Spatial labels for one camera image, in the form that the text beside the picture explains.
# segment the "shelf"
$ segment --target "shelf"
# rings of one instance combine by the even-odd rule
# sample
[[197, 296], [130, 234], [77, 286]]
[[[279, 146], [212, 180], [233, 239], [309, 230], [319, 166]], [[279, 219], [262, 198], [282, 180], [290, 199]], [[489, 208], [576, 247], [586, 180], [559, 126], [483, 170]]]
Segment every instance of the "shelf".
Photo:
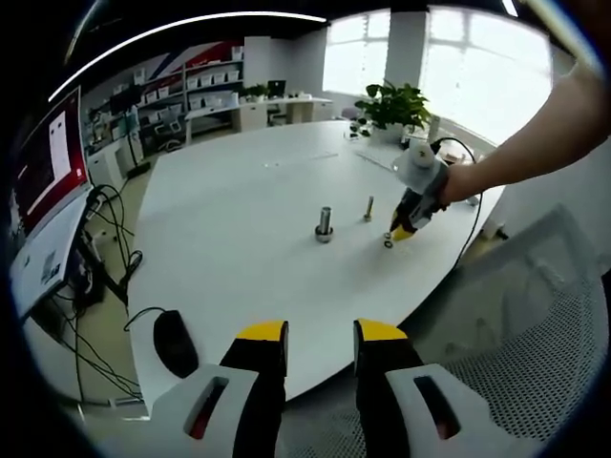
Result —
[[139, 84], [139, 86], [147, 86], [149, 84], [157, 83], [158, 81], [162, 81], [164, 79], [171, 78], [172, 76], [181, 76], [181, 74], [182, 74], [182, 70], [177, 70], [175, 72], [168, 73], [164, 76], [158, 76], [157, 78], [153, 78], [153, 79], [144, 81], [144, 83]]
[[208, 89], [215, 89], [218, 88], [219, 86], [229, 86], [230, 84], [242, 84], [244, 82], [243, 79], [238, 79], [237, 81], [228, 81], [225, 83], [220, 83], [220, 84], [212, 84], [210, 86], [204, 86], [201, 88], [195, 88], [195, 89], [188, 89], [187, 93], [196, 93], [197, 91], [206, 91]]
[[157, 104], [159, 102], [165, 102], [165, 101], [170, 100], [171, 98], [175, 98], [175, 97], [178, 97], [178, 96], [181, 96], [181, 95], [182, 95], [182, 91], [180, 91], [178, 93], [173, 93], [173, 94], [168, 95], [167, 97], [158, 98], [157, 100], [155, 100], [153, 102], [145, 103], [144, 105], [136, 105], [136, 108], [138, 108], [139, 110], [142, 110], [143, 108], [146, 108], [149, 105], [155, 105], [155, 104]]
[[243, 62], [244, 62], [243, 60], [225, 60], [223, 62], [216, 62], [214, 64], [198, 65], [197, 67], [191, 67], [191, 68], [185, 69], [185, 70], [189, 73], [189, 72], [192, 72], [194, 70], [211, 69], [213, 67], [220, 67], [222, 65], [242, 64]]

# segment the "monitor screen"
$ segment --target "monitor screen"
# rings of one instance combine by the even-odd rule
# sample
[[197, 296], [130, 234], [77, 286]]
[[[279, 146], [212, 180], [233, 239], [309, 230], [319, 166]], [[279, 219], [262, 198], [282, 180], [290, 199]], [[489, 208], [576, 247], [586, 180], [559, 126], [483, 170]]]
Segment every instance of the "monitor screen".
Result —
[[286, 81], [267, 81], [267, 89], [269, 90], [270, 97], [282, 97], [286, 89]]
[[26, 235], [74, 189], [88, 182], [77, 88], [34, 128], [16, 159], [14, 195]]

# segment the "computer mouse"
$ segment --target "computer mouse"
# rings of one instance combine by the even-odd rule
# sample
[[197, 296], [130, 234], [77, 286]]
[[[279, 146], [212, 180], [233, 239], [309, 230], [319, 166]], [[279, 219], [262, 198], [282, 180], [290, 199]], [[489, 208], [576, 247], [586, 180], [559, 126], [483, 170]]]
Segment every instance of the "computer mouse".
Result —
[[198, 352], [178, 310], [167, 310], [157, 317], [153, 343], [163, 365], [177, 377], [184, 379], [200, 366]]

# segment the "ceiling light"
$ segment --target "ceiling light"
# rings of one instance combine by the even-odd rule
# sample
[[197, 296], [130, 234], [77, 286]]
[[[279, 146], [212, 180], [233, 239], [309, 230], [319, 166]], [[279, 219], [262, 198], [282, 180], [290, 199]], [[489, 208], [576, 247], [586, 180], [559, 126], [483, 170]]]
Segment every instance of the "ceiling light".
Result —
[[508, 14], [517, 17], [516, 6], [512, 0], [503, 0], [503, 7], [505, 7]]
[[116, 52], [127, 45], [130, 45], [142, 38], [152, 35], [153, 33], [157, 33], [158, 31], [167, 31], [168, 29], [172, 29], [173, 27], [183, 26], [185, 24], [191, 24], [193, 22], [207, 21], [209, 19], [224, 19], [227, 17], [244, 17], [244, 16], [286, 17], [290, 19], [304, 19], [305, 21], [314, 21], [314, 22], [326, 22], [327, 21], [324, 17], [308, 16], [307, 14], [296, 14], [293, 12], [276, 12], [276, 11], [220, 12], [218, 14], [206, 14], [205, 16], [197, 16], [197, 17], [190, 17], [189, 19], [182, 19], [180, 21], [176, 21], [171, 24], [166, 24], [165, 26], [156, 27], [149, 31], [143, 32], [140, 35], [136, 35], [135, 37], [130, 38], [129, 40], [125, 40], [124, 42], [119, 43], [116, 46], [113, 46], [108, 51], [103, 52], [98, 57], [96, 57], [94, 60], [82, 66], [80, 69], [76, 71], [76, 73], [74, 73], [70, 78], [64, 81], [63, 84], [59, 86], [59, 88], [57, 88], [53, 94], [51, 94], [51, 96], [49, 97], [49, 101], [51, 102], [70, 83], [72, 83], [81, 74], [83, 74], [86, 70], [90, 69], [93, 65], [95, 65], [100, 60], [108, 57], [113, 52]]

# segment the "potted plant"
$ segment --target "potted plant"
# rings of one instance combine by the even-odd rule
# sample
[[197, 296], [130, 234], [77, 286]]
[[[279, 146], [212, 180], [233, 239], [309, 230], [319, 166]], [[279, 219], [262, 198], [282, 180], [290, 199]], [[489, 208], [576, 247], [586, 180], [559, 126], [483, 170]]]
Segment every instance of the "potted plant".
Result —
[[362, 116], [350, 126], [354, 133], [398, 144], [406, 127], [412, 133], [416, 127], [424, 128], [431, 118], [424, 106], [428, 99], [408, 83], [397, 88], [385, 81], [384, 86], [371, 84], [366, 91], [369, 100], [354, 104], [362, 110]]
[[264, 84], [257, 84], [249, 88], [238, 90], [238, 96], [240, 98], [246, 98], [250, 102], [263, 102], [267, 94], [269, 94], [269, 90]]

